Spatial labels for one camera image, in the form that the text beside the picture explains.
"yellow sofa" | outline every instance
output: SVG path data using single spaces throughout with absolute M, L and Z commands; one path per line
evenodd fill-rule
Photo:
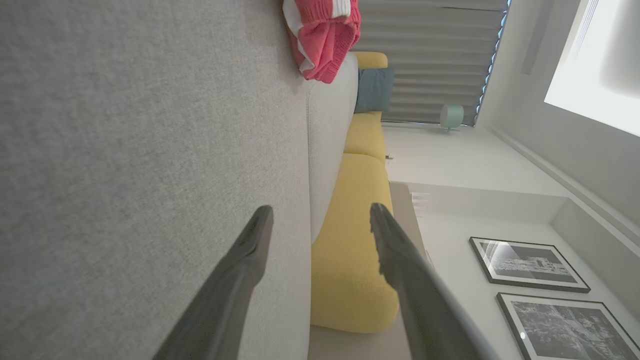
M 358 67 L 387 67 L 381 53 L 356 52 Z M 311 248 L 311 324 L 373 333 L 394 322 L 397 293 L 378 269 L 369 208 L 392 211 L 381 113 L 354 114 L 329 209 Z

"sofa armrest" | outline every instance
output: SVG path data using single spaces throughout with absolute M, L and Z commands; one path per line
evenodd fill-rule
M 375 51 L 354 51 L 361 69 L 380 69 L 388 67 L 387 55 Z

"framed picture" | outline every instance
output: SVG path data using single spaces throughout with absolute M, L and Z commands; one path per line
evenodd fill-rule
M 588 293 L 591 288 L 553 245 L 469 239 L 489 282 Z
M 601 302 L 498 293 L 526 360 L 640 360 L 640 348 Z

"teal cushion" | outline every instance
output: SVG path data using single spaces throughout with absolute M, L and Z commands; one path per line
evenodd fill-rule
M 384 69 L 358 70 L 358 99 L 354 113 L 368 111 L 387 111 L 391 100 L 391 89 L 394 86 L 396 70 L 392 67 Z

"white stripe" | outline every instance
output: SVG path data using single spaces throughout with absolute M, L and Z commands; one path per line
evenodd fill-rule
M 331 18 L 334 19 L 340 16 L 351 16 L 351 0 L 333 0 Z
M 287 21 L 287 26 L 293 33 L 293 35 L 298 38 L 298 32 L 302 28 L 302 19 L 300 18 L 300 11 L 298 10 L 298 5 L 296 5 L 295 0 L 284 0 L 282 3 L 282 12 L 284 13 L 284 19 Z M 305 53 L 304 48 L 302 48 L 302 44 L 298 41 L 298 51 L 305 57 L 305 61 L 300 65 L 300 72 L 315 69 L 316 65 L 311 61 L 311 59 Z

